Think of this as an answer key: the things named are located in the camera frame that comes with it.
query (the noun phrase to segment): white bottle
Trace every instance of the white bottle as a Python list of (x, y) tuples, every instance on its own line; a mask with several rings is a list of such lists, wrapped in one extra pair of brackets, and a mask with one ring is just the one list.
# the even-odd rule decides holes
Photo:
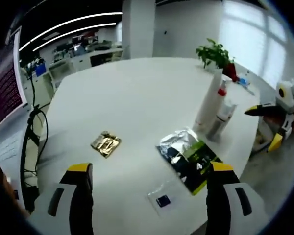
[(194, 132), (202, 131), (204, 129), (205, 124), (207, 124), (207, 122), (209, 121), (209, 119), (215, 115), (212, 113), (211, 107), (214, 105), (214, 100), (217, 96), (217, 92), (220, 87), (220, 83), (222, 80), (222, 72), (223, 70), (220, 69), (216, 70), (214, 73), (214, 77), (210, 83), (207, 94), (195, 118), (195, 122), (193, 125)]
[(220, 137), (220, 134), (230, 121), (237, 105), (229, 101), (224, 101), (217, 115), (215, 116), (212, 124), (206, 134), (207, 139), (215, 141)]

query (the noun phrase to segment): white table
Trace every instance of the white table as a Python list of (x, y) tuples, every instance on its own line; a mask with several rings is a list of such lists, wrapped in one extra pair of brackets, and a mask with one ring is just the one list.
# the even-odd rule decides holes
[[(195, 59), (134, 59), (64, 79), (47, 113), (49, 140), (38, 166), (40, 189), (59, 182), (72, 164), (91, 162), (95, 234), (184, 235), (200, 227), (207, 220), (206, 187), (191, 196), (155, 148), (165, 135), (192, 126), (212, 79), (198, 64)], [(207, 142), (239, 177), (258, 124), (257, 117), (244, 115), (259, 103), (259, 92), (252, 89), (255, 96), (237, 84), (229, 86), (227, 96), (238, 107), (222, 142)], [(108, 159), (90, 146), (104, 130), (122, 139)], [(176, 184), (180, 198), (160, 217), (147, 194), (167, 180)]]

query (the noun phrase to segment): white pillar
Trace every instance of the white pillar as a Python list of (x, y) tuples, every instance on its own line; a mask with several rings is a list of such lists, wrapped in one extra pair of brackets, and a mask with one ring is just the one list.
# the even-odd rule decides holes
[(122, 47), (124, 58), (152, 57), (155, 0), (124, 0)]

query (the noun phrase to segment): green leaves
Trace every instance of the green leaves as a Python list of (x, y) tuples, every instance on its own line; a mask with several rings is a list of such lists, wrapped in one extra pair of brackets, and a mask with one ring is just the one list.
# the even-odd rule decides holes
[(222, 44), (217, 44), (210, 38), (207, 38), (207, 41), (211, 43), (209, 47), (199, 46), (196, 48), (198, 58), (203, 61), (204, 68), (212, 61), (215, 61), (218, 68), (223, 69), (230, 62), (229, 52), (223, 49)]

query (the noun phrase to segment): computer screen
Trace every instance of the computer screen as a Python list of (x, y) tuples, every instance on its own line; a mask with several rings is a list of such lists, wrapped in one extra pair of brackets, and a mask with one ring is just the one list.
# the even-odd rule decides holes
[(85, 37), (83, 35), (79, 35), (79, 36), (76, 36), (76, 37), (72, 38), (72, 43), (74, 45), (76, 45), (76, 44), (82, 43), (84, 40), (85, 40)]
[(19, 63), (20, 31), (0, 50), (0, 125), (27, 105)]
[(57, 51), (63, 51), (63, 50), (69, 50), (72, 46), (68, 43), (65, 43), (65, 44), (61, 44), (61, 45), (58, 45), (56, 47), (56, 50)]

